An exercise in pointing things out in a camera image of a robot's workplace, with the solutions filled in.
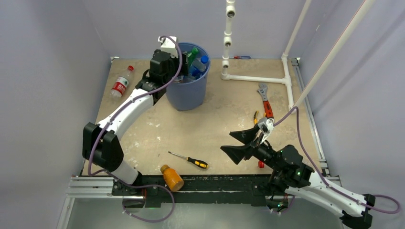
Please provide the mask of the orange juice bottle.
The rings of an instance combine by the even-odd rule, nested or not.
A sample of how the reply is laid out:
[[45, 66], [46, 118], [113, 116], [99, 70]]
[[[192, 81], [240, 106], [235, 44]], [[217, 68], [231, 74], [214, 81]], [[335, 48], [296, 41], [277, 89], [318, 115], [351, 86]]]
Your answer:
[[168, 165], [163, 165], [160, 168], [160, 171], [163, 174], [164, 181], [171, 191], [177, 192], [183, 187], [184, 180], [173, 168]]

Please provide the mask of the small Pepsi bottle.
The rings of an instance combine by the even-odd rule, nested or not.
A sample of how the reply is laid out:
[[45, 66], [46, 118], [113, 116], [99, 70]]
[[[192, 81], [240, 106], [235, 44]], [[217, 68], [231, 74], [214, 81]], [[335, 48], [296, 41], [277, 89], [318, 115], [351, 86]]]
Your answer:
[[202, 56], [199, 58], [194, 59], [190, 68], [189, 74], [195, 78], [201, 76], [201, 74], [206, 70], [207, 63], [209, 62], [208, 56]]

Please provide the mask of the green plastic bottle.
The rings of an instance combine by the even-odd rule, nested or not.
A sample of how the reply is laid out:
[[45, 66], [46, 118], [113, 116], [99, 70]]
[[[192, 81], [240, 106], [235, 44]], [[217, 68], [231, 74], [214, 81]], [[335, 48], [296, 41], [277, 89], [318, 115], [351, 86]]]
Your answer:
[[187, 63], [189, 66], [191, 66], [198, 54], [199, 49], [196, 47], [192, 47], [191, 51], [187, 53]]

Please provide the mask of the red label clear bottle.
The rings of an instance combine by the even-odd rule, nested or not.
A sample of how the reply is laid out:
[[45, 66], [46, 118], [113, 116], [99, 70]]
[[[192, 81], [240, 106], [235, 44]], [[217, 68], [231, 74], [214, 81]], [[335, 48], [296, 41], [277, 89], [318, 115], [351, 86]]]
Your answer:
[[113, 98], [122, 97], [133, 78], [134, 67], [129, 65], [125, 71], [119, 74], [110, 90], [110, 96]]

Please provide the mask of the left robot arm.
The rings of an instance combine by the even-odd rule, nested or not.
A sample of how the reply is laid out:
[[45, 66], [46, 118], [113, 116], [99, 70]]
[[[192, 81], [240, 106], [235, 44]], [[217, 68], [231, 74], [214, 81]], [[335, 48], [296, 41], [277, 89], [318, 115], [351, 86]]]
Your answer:
[[149, 68], [131, 95], [112, 114], [98, 124], [89, 122], [83, 130], [82, 156], [124, 183], [130, 195], [142, 190], [142, 174], [124, 160], [120, 140], [129, 127], [165, 94], [174, 76], [188, 72], [187, 54], [172, 57], [155, 50]]

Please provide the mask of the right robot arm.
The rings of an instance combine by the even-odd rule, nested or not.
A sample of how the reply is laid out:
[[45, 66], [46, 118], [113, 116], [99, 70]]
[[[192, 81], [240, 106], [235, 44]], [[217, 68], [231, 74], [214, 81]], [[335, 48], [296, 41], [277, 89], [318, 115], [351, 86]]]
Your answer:
[[239, 164], [255, 157], [273, 170], [266, 188], [272, 194], [286, 193], [308, 200], [339, 217], [351, 229], [368, 229], [372, 225], [370, 214], [375, 204], [371, 194], [357, 194], [327, 180], [303, 162], [303, 156], [293, 145], [276, 151], [267, 138], [274, 127], [255, 125], [251, 129], [230, 132], [242, 146], [221, 146], [230, 159]]

